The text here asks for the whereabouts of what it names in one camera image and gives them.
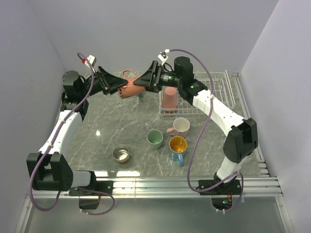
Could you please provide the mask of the blue flowered mug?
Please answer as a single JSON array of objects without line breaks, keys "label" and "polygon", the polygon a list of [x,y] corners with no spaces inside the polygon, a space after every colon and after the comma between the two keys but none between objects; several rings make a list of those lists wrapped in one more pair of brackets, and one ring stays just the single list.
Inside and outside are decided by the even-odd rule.
[{"label": "blue flowered mug", "polygon": [[137,94],[136,96],[137,96],[138,98],[143,98],[143,97],[145,96],[145,94],[146,94],[146,91],[143,91],[143,92]]}]

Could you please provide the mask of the brown-pink ceramic mug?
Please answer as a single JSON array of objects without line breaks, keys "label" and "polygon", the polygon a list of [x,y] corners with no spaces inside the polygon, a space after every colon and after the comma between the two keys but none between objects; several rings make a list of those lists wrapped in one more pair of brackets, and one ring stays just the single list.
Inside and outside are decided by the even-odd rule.
[{"label": "brown-pink ceramic mug", "polygon": [[[126,77],[124,75],[126,72],[130,72],[134,76],[133,77]],[[139,78],[139,75],[136,72],[134,72],[130,69],[126,69],[122,72],[122,77],[123,77],[123,79],[128,81],[128,84],[126,84],[123,87],[118,88],[118,94],[119,94],[121,99],[126,99],[126,98],[130,98],[133,96],[138,96],[138,95],[142,94],[143,92],[145,92],[144,87],[134,85],[134,81]]]}]

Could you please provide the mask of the tall pink plastic cup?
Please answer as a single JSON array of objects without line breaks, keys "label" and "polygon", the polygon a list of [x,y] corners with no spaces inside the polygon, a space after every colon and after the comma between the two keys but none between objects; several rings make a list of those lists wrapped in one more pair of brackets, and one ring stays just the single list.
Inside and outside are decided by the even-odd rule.
[{"label": "tall pink plastic cup", "polygon": [[163,94],[163,100],[161,107],[163,109],[175,109],[177,108],[177,90],[175,87],[166,87]]}]

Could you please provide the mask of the short green plastic cup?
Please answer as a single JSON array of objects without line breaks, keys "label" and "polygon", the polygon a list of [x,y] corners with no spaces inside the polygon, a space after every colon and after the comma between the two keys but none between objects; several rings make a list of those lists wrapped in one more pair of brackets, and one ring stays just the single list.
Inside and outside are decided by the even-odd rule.
[{"label": "short green plastic cup", "polygon": [[160,148],[163,141],[163,134],[159,130],[150,130],[147,133],[147,141],[152,150],[157,150]]}]

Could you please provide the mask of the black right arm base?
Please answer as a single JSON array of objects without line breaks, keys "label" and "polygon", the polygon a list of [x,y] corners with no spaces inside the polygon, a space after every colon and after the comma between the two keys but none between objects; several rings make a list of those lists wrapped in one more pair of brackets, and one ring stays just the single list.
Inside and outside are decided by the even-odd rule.
[{"label": "black right arm base", "polygon": [[211,196],[212,206],[216,211],[228,212],[242,200],[244,181],[233,179],[200,195]]}]

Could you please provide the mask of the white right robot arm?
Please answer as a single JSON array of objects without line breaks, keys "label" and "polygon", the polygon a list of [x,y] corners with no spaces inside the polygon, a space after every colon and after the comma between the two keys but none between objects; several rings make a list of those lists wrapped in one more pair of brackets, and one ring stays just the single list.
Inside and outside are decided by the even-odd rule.
[{"label": "white right robot arm", "polygon": [[231,181],[238,175],[245,158],[258,147],[257,123],[234,113],[213,95],[213,81],[207,87],[195,79],[190,58],[180,56],[174,60],[174,68],[167,71],[164,64],[153,61],[149,69],[134,81],[148,92],[158,93],[163,86],[176,87],[179,95],[190,105],[207,115],[223,131],[225,158],[214,175],[214,185],[201,192],[215,189],[220,194],[231,188]]}]

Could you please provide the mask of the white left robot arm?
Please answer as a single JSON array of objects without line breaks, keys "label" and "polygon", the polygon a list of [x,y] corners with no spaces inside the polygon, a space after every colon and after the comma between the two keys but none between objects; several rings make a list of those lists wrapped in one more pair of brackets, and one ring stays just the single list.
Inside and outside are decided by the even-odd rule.
[{"label": "white left robot arm", "polygon": [[93,195],[98,189],[94,172],[73,171],[66,161],[66,155],[86,116],[87,97],[99,92],[112,95],[128,81],[107,73],[102,67],[98,67],[94,76],[87,79],[71,70],[63,75],[62,80],[64,92],[59,119],[47,142],[26,159],[31,178],[30,189],[68,191],[80,186],[86,195]]}]

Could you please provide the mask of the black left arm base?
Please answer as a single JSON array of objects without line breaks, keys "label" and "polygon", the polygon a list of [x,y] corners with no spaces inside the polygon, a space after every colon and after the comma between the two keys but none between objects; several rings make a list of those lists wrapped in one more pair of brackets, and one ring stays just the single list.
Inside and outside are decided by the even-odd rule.
[{"label": "black left arm base", "polygon": [[70,197],[79,198],[79,208],[82,210],[96,210],[100,200],[104,197],[111,198],[113,191],[113,181],[99,181],[94,187],[75,187],[69,190]]}]

